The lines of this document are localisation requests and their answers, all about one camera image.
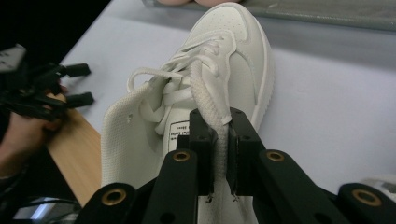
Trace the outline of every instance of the shoe tongue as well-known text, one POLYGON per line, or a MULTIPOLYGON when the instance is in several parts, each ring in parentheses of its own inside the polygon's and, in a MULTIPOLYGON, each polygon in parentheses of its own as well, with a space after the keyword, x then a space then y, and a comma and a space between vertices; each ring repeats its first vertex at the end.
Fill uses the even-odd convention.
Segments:
POLYGON ((172 105, 163 134, 163 155, 176 149, 179 135, 190 134, 190 112, 195 108, 193 99, 172 105))

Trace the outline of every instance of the hole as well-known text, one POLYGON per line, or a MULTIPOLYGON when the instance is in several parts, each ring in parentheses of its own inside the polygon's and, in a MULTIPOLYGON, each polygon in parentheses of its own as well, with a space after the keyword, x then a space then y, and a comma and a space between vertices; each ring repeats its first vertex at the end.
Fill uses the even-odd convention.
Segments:
POLYGON ((160 221, 161 221, 161 223, 164 223, 164 224, 172 223, 175 221, 175 215, 173 215, 172 213, 164 213, 160 217, 160 221))
POLYGON ((354 189, 352 195, 361 203, 376 207, 382 204, 381 200, 372 192, 365 189, 354 189))
POLYGON ((267 158, 271 161, 283 161, 285 157, 279 152, 269 151, 267 152, 267 158))
POLYGON ((102 197, 102 204, 112 206, 121 203, 126 198, 124 189, 110 189, 102 197))
POLYGON ((332 220, 324 214, 315 213, 314 217, 319 223, 323 223, 323 224, 331 224, 332 223, 332 220))
POLYGON ((187 161, 189 158, 190 154, 185 151, 181 151, 173 155, 173 159, 175 161, 187 161))
POLYGON ((121 194, 119 192, 111 192, 108 196, 107 199, 110 201, 116 201, 121 197, 121 194))
POLYGON ((126 122, 131 123, 133 117, 134 117, 134 114, 128 115, 128 117, 126 118, 126 122))

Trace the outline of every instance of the black mount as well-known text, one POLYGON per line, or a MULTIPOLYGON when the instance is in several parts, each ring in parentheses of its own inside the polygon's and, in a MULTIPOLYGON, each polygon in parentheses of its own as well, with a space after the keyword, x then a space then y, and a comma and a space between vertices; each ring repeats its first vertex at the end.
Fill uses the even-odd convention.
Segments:
MULTIPOLYGON (((396 203, 381 191, 355 183, 333 195, 317 187, 288 154, 265 149, 242 111, 231 112, 227 181, 234 195, 253 197, 259 223, 396 223, 396 203)), ((76 223, 196 223, 198 196, 213 192, 216 137, 191 111, 190 135, 179 136, 157 178, 139 189, 102 187, 76 223)))

